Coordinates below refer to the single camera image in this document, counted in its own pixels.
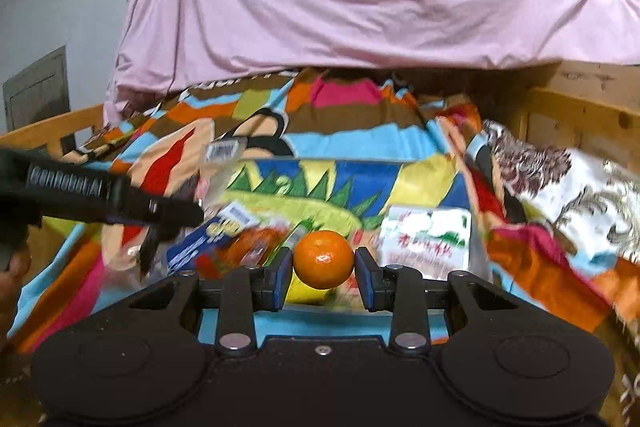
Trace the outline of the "person's left hand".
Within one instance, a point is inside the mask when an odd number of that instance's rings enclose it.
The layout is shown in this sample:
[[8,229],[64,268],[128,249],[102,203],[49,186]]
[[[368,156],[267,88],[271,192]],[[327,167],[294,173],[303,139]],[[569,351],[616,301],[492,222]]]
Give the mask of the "person's left hand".
[[23,279],[32,264],[27,244],[15,251],[9,264],[9,269],[0,275],[0,341],[1,347],[6,344],[6,337],[11,329],[16,314],[17,303],[20,299]]

